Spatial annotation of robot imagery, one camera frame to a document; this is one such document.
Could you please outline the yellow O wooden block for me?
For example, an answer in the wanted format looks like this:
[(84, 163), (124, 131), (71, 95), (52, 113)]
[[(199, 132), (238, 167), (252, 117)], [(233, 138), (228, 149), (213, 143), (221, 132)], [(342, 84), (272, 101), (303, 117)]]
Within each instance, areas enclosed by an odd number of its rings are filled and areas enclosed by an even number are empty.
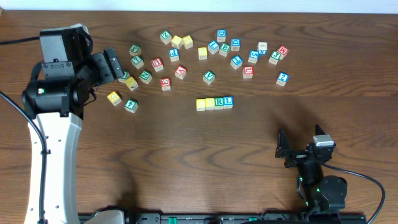
[(205, 99), (205, 109), (213, 110), (215, 108), (215, 99), (214, 98), (206, 98)]

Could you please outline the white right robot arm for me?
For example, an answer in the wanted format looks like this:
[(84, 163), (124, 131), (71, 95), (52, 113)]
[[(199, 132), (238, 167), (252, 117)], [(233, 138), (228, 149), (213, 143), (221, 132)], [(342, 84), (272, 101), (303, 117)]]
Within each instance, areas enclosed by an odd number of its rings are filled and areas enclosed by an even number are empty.
[(324, 175), (335, 143), (315, 126), (304, 149), (290, 146), (283, 118), (299, 112), (290, 98), (266, 96), (287, 74), (269, 60), (221, 72), (221, 63), (172, 78), (164, 92), (143, 85), (124, 94), (125, 112), (109, 112), (113, 146), (124, 143), (128, 167), (154, 176), (138, 190), (155, 188), (176, 207), (136, 208), (139, 220), (160, 223), (229, 223), (261, 220), (330, 222), (345, 207), (347, 183)]

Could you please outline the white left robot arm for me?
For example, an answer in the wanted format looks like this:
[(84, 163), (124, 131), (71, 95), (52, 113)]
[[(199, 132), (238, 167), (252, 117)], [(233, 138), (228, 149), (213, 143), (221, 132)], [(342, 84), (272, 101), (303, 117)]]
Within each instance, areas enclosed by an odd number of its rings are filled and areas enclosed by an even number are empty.
[(97, 86), (122, 77), (113, 48), (80, 60), (39, 62), (22, 93), (32, 142), (25, 223), (79, 223), (76, 149), (83, 110)]

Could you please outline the green R wooden block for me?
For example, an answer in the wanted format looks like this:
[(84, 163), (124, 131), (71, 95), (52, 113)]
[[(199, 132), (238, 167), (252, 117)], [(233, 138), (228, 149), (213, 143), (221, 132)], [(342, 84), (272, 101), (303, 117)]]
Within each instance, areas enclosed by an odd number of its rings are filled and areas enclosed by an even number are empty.
[(216, 97), (215, 98), (215, 109), (222, 110), (224, 108), (224, 99), (223, 97)]

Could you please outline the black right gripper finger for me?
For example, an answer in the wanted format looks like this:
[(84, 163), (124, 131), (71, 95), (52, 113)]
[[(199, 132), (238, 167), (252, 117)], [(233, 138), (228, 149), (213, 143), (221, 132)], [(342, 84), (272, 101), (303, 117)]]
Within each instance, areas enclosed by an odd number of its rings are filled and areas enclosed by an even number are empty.
[(275, 158), (285, 158), (290, 153), (289, 141), (283, 129), (278, 130), (278, 141), (275, 150)]
[(110, 70), (110, 74), (106, 76), (106, 81), (113, 82), (118, 78), (122, 78), (124, 76), (124, 70), (115, 49), (113, 47), (105, 49), (104, 55)]

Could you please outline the yellow C wooden block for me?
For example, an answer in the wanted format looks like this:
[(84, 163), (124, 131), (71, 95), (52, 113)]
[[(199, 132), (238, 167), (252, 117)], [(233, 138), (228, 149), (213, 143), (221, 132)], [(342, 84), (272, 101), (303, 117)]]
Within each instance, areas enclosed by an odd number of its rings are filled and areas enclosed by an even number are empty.
[(197, 111), (205, 111), (206, 110), (206, 100), (204, 98), (196, 100)]

